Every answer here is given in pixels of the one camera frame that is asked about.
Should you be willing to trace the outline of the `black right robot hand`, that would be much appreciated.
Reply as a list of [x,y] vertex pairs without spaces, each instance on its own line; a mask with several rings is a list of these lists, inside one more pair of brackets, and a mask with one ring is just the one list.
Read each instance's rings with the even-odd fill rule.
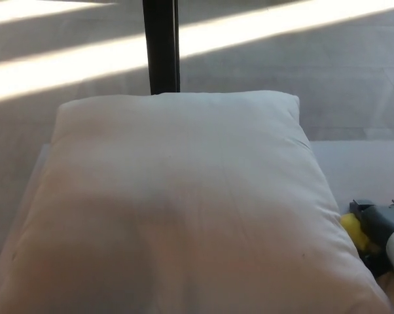
[[359,231],[368,238],[365,247],[353,240],[365,266],[375,278],[394,271],[394,200],[386,206],[353,200],[349,212],[359,221]]

